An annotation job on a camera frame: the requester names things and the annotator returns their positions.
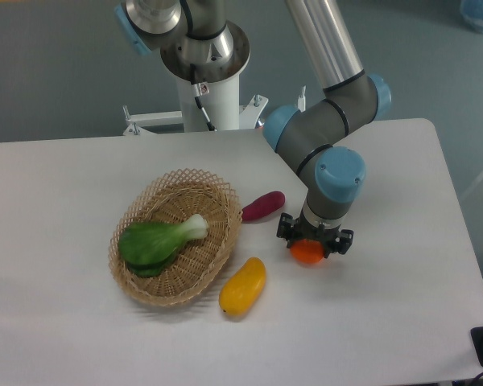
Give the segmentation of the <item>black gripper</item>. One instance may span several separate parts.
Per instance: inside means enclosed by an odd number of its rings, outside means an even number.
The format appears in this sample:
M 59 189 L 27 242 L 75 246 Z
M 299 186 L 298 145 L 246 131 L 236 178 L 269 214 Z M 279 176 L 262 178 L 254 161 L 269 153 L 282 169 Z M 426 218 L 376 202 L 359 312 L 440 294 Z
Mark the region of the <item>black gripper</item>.
M 297 240 L 312 240 L 323 244 L 324 258 L 331 254 L 345 255 L 353 243 L 354 231 L 340 229 L 339 224 L 331 224 L 316 215 L 302 212 L 296 219 L 283 212 L 279 218 L 276 236 L 284 239 L 287 248 Z

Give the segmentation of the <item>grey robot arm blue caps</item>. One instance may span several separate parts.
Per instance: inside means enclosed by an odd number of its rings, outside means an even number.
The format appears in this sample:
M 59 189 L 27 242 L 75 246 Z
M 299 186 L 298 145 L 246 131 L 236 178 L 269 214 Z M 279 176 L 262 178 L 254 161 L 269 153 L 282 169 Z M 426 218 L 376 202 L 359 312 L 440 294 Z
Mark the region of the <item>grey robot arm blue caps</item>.
M 341 225 L 365 179 L 361 156 L 339 141 L 380 117 L 391 95 L 381 77 L 364 71 L 334 1 L 289 1 L 287 9 L 324 99 L 307 107 L 299 98 L 262 121 L 261 96 L 239 104 L 250 45 L 227 19 L 223 1 L 121 2 L 114 13 L 127 41 L 141 55 L 159 51 L 180 99 L 177 113 L 127 115 L 126 123 L 137 129 L 181 120 L 188 132 L 260 125 L 267 143 L 308 189 L 300 215 L 282 214 L 277 235 L 295 258 L 318 261 L 351 247 L 353 232 Z

